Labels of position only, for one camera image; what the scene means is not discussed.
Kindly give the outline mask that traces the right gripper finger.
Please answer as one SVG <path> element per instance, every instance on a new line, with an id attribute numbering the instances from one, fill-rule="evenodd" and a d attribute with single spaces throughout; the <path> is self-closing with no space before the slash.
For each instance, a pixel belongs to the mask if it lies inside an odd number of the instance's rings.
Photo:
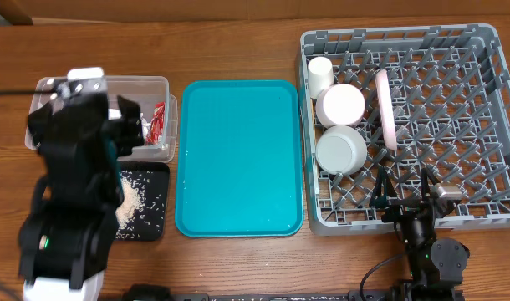
<path id="1" fill-rule="evenodd" d="M 398 194 L 386 169 L 383 166 L 379 167 L 375 187 L 371 193 L 370 207 L 391 207 L 397 200 Z"/>
<path id="2" fill-rule="evenodd" d="M 434 175 L 430 167 L 421 170 L 421 199 L 427 201 L 431 196 L 430 185 L 439 184 L 440 180 Z"/>

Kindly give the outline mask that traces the grey bowl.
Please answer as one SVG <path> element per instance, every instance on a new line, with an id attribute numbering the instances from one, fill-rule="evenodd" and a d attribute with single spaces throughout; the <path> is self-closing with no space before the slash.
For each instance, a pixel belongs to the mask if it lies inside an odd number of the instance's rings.
<path id="1" fill-rule="evenodd" d="M 365 164 L 367 153 L 365 138 L 347 125 L 328 128 L 315 148 L 319 167 L 332 175 L 357 172 Z"/>

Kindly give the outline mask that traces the red snack wrapper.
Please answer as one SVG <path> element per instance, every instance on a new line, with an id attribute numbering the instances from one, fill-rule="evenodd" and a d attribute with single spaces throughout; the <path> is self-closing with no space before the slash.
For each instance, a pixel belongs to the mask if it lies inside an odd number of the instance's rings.
<path id="1" fill-rule="evenodd" d="M 162 137 L 162 131 L 164 129 L 165 110 L 166 105 L 164 102 L 160 102 L 155 105 L 150 127 L 145 140 L 147 145 L 159 144 Z"/>

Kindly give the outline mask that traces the small pink plate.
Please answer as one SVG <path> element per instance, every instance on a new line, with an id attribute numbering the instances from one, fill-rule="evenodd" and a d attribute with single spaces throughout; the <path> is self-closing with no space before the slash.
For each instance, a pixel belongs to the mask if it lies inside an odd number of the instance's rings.
<path id="1" fill-rule="evenodd" d="M 365 97 L 351 84 L 336 84 L 317 98 L 316 115 L 322 126 L 356 126 L 365 113 Z"/>

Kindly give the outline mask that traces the large pink plate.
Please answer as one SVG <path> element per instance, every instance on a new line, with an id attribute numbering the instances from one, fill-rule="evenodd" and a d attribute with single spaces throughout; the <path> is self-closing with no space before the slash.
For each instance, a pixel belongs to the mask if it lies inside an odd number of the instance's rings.
<path id="1" fill-rule="evenodd" d="M 381 128 L 385 147 L 389 150 L 397 150 L 397 138 L 395 130 L 395 117 L 390 95 L 390 85 L 387 71 L 381 69 L 375 76 L 378 104 L 380 108 Z"/>

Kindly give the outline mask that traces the pale green paper cup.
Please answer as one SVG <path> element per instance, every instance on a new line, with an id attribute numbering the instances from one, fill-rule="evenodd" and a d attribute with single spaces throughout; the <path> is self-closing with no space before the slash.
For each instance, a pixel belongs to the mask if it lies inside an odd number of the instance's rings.
<path id="1" fill-rule="evenodd" d="M 317 99 L 318 96 L 329 86 L 334 84 L 334 71 L 330 59 L 316 57 L 308 63 L 308 87 L 310 97 Z"/>

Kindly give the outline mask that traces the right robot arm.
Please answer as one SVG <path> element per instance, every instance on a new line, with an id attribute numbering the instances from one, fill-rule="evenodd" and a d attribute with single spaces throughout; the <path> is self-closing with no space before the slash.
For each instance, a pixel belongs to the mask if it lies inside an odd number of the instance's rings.
<path id="1" fill-rule="evenodd" d="M 436 235 L 436 221 L 452 213 L 462 200 L 461 190 L 439 180 L 429 168 L 421 170 L 421 194 L 401 199 L 385 168 L 378 169 L 369 206 L 382 209 L 383 223 L 393 226 L 404 251 L 371 268 L 360 282 L 360 298 L 366 300 L 369 276 L 400 258 L 406 258 L 410 278 L 397 281 L 386 291 L 374 293 L 374 300 L 463 300 L 456 287 L 470 257 L 468 247 L 451 238 Z"/>

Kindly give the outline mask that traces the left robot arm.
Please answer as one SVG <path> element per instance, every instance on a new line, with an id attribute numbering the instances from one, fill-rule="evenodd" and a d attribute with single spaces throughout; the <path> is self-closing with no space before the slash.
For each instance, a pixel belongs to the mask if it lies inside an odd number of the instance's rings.
<path id="1" fill-rule="evenodd" d="M 144 143 L 140 106 L 122 96 L 109 118 L 105 94 L 72 96 L 28 115 L 46 174 L 20 228 L 19 274 L 26 300 L 96 300 L 124 201 L 118 159 Z"/>

